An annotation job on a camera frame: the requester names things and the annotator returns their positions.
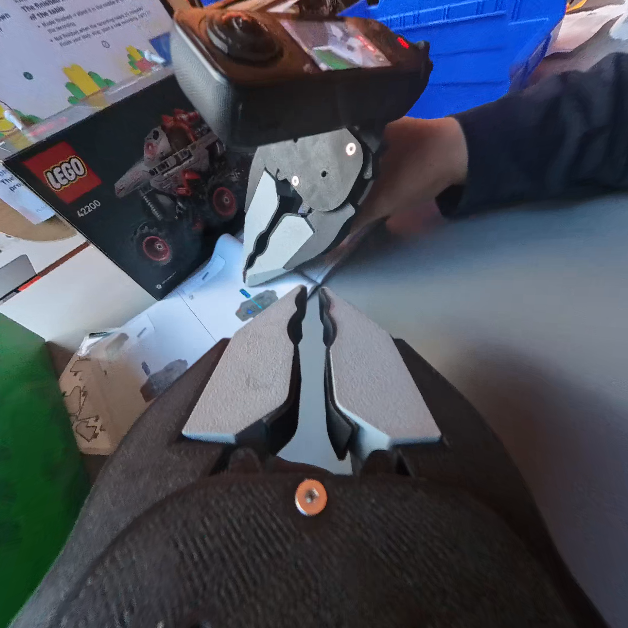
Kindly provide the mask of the wooden divider panel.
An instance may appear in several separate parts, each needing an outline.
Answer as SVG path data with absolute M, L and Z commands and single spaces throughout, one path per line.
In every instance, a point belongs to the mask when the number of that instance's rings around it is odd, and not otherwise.
M 3 200 L 1 200 L 1 233 L 34 242 L 60 241 L 78 235 L 71 225 L 56 214 L 34 224 Z

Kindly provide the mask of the blue plastic bin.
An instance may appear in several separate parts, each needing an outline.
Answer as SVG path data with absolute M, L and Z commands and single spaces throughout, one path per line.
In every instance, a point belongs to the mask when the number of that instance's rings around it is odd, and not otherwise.
M 527 86 L 553 43 L 566 1 L 358 1 L 340 15 L 427 41 L 433 71 L 406 114 L 437 119 Z

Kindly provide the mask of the person's right forearm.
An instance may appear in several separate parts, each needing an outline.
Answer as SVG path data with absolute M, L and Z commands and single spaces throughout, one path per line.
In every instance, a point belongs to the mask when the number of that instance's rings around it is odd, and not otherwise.
M 467 146 L 467 175 L 436 197 L 446 218 L 627 191 L 626 53 L 453 119 Z

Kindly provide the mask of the white instruction booklet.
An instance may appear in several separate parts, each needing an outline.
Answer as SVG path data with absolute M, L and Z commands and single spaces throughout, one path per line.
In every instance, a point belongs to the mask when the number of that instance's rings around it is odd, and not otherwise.
M 314 290 L 337 263 L 326 255 L 257 287 L 242 282 L 242 243 L 220 236 L 210 260 L 162 300 L 114 328 L 90 350 L 104 375 L 104 401 L 137 416 L 221 339 L 297 285 Z

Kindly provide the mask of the person's right hand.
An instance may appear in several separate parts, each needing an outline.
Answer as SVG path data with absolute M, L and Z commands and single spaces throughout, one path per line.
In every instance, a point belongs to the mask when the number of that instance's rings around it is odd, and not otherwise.
M 378 176 L 352 223 L 351 232 L 385 222 L 399 236 L 444 223 L 436 197 L 467 177 L 467 143 L 453 117 L 391 122 L 384 132 Z

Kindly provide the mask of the large green plastic bin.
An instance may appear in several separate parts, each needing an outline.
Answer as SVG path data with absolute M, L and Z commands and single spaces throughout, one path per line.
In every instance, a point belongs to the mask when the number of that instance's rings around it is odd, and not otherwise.
M 36 590 L 90 483 L 46 343 L 1 315 L 1 626 Z

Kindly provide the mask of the torn brown paper bag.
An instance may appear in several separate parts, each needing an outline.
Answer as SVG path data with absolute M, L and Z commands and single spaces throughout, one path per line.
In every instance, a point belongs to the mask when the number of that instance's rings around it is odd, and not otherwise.
M 59 377 L 59 388 L 78 449 L 88 455 L 112 454 L 134 422 L 152 404 L 131 350 L 128 332 L 85 337 Z

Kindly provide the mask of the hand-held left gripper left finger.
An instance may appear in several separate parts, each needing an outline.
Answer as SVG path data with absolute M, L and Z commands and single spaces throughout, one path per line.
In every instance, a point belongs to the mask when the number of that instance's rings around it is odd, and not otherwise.
M 260 439 L 300 398 L 299 342 L 307 289 L 297 285 L 239 329 L 182 429 L 189 440 L 236 445 Z

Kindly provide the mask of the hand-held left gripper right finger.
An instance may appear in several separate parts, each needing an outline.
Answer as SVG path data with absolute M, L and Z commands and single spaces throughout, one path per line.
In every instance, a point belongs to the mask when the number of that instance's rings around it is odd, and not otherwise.
M 434 445 L 442 432 L 394 339 L 328 288 L 318 293 L 325 345 L 326 429 L 340 460 Z

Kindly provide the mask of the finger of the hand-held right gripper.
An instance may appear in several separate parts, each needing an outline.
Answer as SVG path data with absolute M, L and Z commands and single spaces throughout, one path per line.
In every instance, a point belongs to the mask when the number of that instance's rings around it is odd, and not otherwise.
M 263 169 L 246 211 L 242 249 L 244 282 L 264 282 L 284 272 L 288 261 L 287 236 L 278 218 L 279 195 L 275 179 Z
M 287 212 L 279 216 L 277 223 L 284 225 L 283 233 L 287 236 L 289 251 L 284 272 L 274 278 L 318 258 L 337 246 L 347 235 L 355 214 L 356 208 L 351 203 L 345 203 L 329 212 L 314 210 L 306 216 Z M 267 281 L 245 284 L 254 287 Z

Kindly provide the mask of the black lego set box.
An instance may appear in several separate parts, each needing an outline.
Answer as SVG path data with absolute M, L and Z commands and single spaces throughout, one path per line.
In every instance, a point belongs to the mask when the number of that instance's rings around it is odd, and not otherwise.
M 173 75 L 62 124 L 9 171 L 156 299 L 244 224 L 250 153 L 229 151 Z

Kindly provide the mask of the printed instruction sheet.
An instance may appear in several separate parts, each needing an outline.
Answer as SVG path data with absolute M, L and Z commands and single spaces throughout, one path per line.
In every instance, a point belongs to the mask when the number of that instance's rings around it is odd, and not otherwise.
M 1 138 L 150 74 L 166 1 L 1 1 Z

